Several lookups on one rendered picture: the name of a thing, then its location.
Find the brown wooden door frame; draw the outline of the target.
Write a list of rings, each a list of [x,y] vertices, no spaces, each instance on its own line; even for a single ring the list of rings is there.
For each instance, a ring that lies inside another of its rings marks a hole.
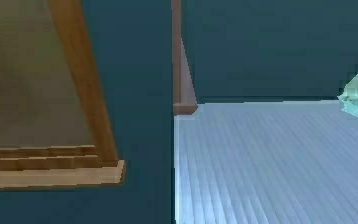
[[[181,0],[171,0],[173,115],[192,115],[198,108],[181,37]]]

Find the wooden framed window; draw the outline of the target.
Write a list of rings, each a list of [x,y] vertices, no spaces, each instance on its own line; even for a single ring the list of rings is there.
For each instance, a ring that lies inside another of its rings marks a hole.
[[[0,189],[124,174],[81,0],[0,0]]]

